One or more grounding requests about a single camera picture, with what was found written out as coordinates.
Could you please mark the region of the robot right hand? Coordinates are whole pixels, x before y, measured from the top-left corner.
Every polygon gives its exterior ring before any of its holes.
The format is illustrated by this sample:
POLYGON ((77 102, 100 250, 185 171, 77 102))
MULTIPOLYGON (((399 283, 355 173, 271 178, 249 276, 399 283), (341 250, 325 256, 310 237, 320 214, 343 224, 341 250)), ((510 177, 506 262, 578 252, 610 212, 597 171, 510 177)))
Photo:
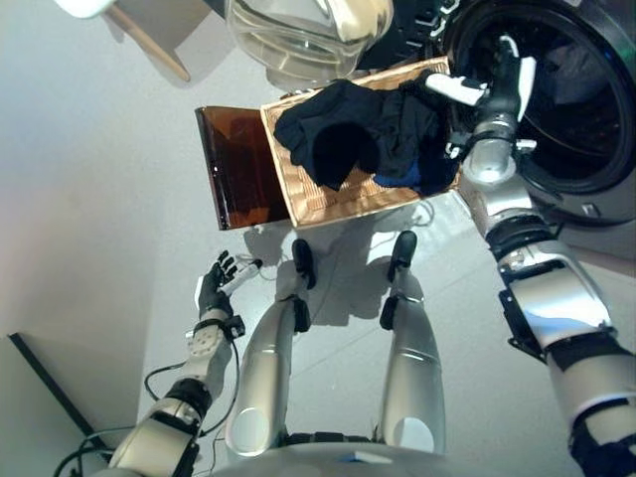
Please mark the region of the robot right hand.
POLYGON ((473 83, 467 77, 427 73, 424 87, 482 113, 502 112, 520 121, 532 96, 537 61, 533 57, 522 57, 517 42, 509 35, 498 38, 495 60, 496 68, 489 84, 473 83))

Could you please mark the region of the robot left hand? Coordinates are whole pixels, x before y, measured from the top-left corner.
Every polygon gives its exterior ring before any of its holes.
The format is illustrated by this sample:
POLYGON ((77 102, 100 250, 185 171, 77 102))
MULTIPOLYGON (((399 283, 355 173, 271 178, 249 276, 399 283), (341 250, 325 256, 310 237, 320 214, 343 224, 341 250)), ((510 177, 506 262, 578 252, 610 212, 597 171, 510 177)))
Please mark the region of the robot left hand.
POLYGON ((195 302, 200 318, 213 310, 220 310, 227 318, 233 317, 232 295, 255 278, 261 268, 262 260, 259 258, 240 264, 227 250, 222 251, 209 271, 197 281, 195 302))

